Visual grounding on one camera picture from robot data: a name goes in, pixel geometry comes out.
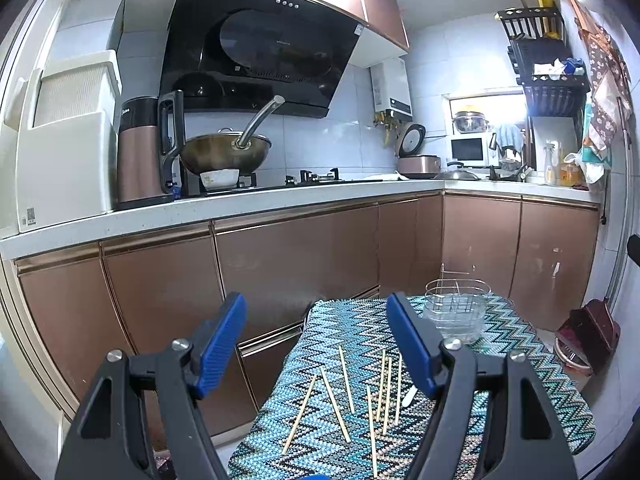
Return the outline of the white ceramic spoon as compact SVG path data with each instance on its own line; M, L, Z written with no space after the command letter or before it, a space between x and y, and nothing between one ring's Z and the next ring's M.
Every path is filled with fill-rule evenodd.
M418 388L416 388L416 386L411 386L408 392L406 393L406 395L404 396L404 398L402 399L401 406L403 408L408 408L408 406L410 406L411 403L413 402L413 399L416 396L417 392L418 392Z

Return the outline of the lower kitchen cabinets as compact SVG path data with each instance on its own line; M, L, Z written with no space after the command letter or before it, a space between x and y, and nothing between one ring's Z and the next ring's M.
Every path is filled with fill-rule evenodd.
M414 193L363 191L349 186L329 202L305 190L185 200L5 250L15 307L65 407L85 395L107 351L163 349L212 318L229 292L244 295L248 315L220 389L202 405L216 437L254 419L317 300L419 295L442 274L461 272L544 330L582 303L596 200L430 182Z

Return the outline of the dark red dustpan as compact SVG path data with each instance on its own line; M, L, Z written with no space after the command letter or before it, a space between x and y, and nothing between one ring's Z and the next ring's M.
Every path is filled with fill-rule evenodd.
M620 342L620 324L612 317L605 300L593 299L579 309L570 310L570 316L555 335L594 374L600 374Z

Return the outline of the gas stove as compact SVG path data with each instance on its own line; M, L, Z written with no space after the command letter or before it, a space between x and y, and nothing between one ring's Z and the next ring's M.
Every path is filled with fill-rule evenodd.
M215 194L276 190L277 188L382 180L378 174L367 174L366 172L349 174L338 168L332 168L325 174L317 174L308 169L299 169L292 174L286 174L283 170L271 169L256 170L248 176L239 176L238 180L228 186L217 186L208 190L200 177L183 167L180 167L180 172L182 185L174 189L175 198L195 198Z

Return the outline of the yellow oil bottle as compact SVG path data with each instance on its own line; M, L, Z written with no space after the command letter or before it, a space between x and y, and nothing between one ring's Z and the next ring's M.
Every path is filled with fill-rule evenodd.
M564 156L559 164L560 185L574 188L585 183L582 167L580 166L581 162L582 156L578 153L568 153Z

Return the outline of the metal pot lid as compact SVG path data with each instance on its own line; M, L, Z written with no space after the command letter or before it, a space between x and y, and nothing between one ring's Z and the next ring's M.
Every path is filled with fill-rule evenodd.
M434 177L435 180L453 180L453 181L479 181L480 177L473 174L469 168L466 168L462 162L448 162L447 166Z

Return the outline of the white ceramic bowl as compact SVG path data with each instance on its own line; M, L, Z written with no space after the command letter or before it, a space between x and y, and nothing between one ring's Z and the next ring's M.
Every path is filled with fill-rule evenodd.
M200 174L201 184L207 192L235 188L240 177L239 169L210 170Z

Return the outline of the white appliance box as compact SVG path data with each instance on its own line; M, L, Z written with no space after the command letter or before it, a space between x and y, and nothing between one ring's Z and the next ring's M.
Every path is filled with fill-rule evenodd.
M32 71L17 123L17 232L114 210L121 95L113 50L63 58Z

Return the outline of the white microwave oven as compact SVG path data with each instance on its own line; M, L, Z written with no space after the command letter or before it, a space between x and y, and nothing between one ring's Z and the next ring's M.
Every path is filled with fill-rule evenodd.
M484 134L455 134L450 139L451 157L464 166L485 167L489 164L488 140Z

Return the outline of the rice cooker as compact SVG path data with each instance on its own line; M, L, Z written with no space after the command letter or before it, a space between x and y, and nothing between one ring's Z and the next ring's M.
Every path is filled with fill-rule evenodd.
M442 169L437 155L421 154L426 130L424 125L407 122L400 128L396 143L397 171L408 179L431 179Z

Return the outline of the steel pot on microwave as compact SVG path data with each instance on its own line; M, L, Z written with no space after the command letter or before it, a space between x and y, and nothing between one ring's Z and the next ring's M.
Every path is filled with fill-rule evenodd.
M460 110L454 114L452 124L460 134L482 133L489 128L485 114L477 110Z

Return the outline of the hanging patterned cloth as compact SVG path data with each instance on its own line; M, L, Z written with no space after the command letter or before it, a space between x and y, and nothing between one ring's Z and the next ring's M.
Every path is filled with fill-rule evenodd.
M579 165L587 183L593 184L611 168L614 140L628 126L628 119L634 112L630 78L620 48L608 31L577 0L568 2L587 52L590 112L585 112Z

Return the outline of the white water heater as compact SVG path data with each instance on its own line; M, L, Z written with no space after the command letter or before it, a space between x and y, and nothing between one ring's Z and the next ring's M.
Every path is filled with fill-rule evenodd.
M402 58L388 58L370 68L374 110L412 117L406 64Z

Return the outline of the black range hood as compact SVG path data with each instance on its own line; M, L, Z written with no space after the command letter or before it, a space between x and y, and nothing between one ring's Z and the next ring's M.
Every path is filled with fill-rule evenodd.
M160 91L188 110L323 118L359 35L357 21L306 0L176 0Z

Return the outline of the black wall dish rack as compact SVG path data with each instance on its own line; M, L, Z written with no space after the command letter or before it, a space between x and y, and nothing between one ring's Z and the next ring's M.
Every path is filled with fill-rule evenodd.
M584 61L570 50L560 11L554 6L508 9L496 20L509 40L508 57L529 114L577 116L590 84Z

